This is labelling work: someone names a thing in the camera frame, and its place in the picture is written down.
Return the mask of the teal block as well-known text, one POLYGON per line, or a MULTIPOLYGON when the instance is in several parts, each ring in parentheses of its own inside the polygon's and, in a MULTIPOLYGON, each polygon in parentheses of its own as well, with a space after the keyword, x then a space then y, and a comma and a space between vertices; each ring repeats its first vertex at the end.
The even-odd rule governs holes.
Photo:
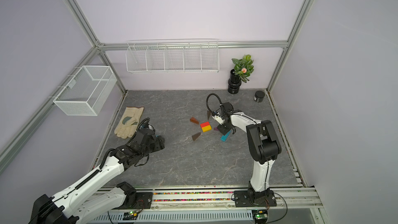
POLYGON ((225 135, 223 135, 223 136, 220 138, 221 141, 225 142, 231 133, 232 133, 232 130, 230 130, 228 133, 226 133, 225 135))

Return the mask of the yellow rectangular block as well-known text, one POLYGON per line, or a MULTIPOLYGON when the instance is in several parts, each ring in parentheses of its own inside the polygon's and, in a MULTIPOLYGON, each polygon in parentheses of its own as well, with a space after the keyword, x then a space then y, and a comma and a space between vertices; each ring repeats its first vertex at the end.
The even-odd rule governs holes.
POLYGON ((210 125, 202 127, 202 131, 203 132, 207 132, 207 131, 210 131, 210 130, 212 130, 212 127, 210 125))

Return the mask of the red rectangular block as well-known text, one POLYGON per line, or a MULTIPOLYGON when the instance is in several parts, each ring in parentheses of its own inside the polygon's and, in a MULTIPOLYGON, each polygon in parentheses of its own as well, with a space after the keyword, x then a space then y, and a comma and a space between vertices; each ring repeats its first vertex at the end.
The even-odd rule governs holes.
POLYGON ((209 126, 209 125, 210 125, 210 123, 207 121, 207 122, 201 123, 200 127, 204 128, 204 127, 209 126))

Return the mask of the dark brown wedge block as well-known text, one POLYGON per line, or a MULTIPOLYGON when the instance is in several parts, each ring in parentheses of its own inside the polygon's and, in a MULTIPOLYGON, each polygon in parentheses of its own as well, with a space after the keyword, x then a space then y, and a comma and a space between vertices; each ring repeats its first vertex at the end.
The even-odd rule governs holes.
POLYGON ((191 138, 192 138, 193 141, 196 141, 200 136, 201 136, 201 132, 192 135, 191 138))

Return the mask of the reddish brown wedge block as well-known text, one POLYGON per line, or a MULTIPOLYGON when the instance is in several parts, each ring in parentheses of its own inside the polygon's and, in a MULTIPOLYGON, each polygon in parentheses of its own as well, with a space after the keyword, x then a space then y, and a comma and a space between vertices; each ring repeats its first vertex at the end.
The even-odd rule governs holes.
POLYGON ((198 121, 196 118, 194 118, 194 117, 191 117, 191 118, 190 118, 190 121, 191 121, 192 123, 199 124, 199 121, 198 121))

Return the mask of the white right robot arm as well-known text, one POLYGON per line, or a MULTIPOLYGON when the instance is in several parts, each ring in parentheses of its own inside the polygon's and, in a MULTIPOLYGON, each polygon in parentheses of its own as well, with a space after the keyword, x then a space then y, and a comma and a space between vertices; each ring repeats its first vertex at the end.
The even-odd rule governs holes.
POLYGON ((233 193, 236 207, 276 206, 274 192, 269 187, 272 166, 282 152, 276 130, 269 120, 257 120, 235 110, 231 103, 223 103, 220 97, 211 93, 206 98, 206 107, 212 118, 218 122, 217 129, 223 135, 241 129, 247 135, 250 155, 254 160, 252 177, 247 190, 233 193))

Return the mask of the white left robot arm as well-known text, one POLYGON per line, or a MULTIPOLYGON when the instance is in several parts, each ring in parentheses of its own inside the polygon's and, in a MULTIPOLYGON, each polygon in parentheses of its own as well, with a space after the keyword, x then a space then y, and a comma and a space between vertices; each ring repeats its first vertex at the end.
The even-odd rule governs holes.
POLYGON ((110 192, 91 199, 100 188, 130 167, 140 167, 142 159, 165 147, 165 138, 145 118, 132 138, 117 148, 109 149, 101 163, 87 175, 49 197, 39 197, 33 204, 31 224, 86 224, 109 210, 119 207, 142 211, 146 201, 128 182, 119 183, 110 192))

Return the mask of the yellow work glove green patches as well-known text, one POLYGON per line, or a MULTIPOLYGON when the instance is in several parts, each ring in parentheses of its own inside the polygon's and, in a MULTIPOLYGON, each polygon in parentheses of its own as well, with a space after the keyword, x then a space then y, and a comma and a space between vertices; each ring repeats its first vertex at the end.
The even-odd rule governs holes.
POLYGON ((141 116, 144 112, 144 107, 126 107, 125 111, 114 130, 114 134, 118 138, 127 139, 132 138, 135 134, 141 116))

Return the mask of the small black cylinder can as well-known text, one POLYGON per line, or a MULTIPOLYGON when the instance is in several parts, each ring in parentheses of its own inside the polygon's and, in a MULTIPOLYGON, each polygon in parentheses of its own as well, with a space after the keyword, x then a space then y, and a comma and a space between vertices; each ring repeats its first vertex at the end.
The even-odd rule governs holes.
POLYGON ((261 102, 263 102, 264 98, 265 98, 265 92, 264 91, 258 90, 258 91, 255 92, 255 96, 254 96, 254 101, 255 102, 261 103, 261 102))

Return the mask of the potted green plant black vase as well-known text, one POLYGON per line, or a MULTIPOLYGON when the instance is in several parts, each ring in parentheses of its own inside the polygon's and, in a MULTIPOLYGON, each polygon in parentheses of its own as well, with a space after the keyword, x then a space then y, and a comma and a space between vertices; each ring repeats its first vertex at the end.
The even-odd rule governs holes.
POLYGON ((249 81, 248 77, 254 72, 254 60, 251 55, 244 55, 241 59, 232 59, 234 64, 230 71, 230 78, 228 80, 228 92, 230 94, 237 94, 242 83, 249 81))

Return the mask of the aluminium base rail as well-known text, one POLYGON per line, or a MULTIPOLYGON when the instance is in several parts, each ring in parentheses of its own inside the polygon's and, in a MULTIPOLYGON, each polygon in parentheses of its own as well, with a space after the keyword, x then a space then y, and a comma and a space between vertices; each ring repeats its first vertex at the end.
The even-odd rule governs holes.
POLYGON ((271 188, 255 198, 242 188, 208 187, 193 189, 139 188, 130 196, 120 188, 102 188, 73 209, 72 214, 91 218, 107 211, 178 211, 216 209, 323 208, 315 188, 271 188))

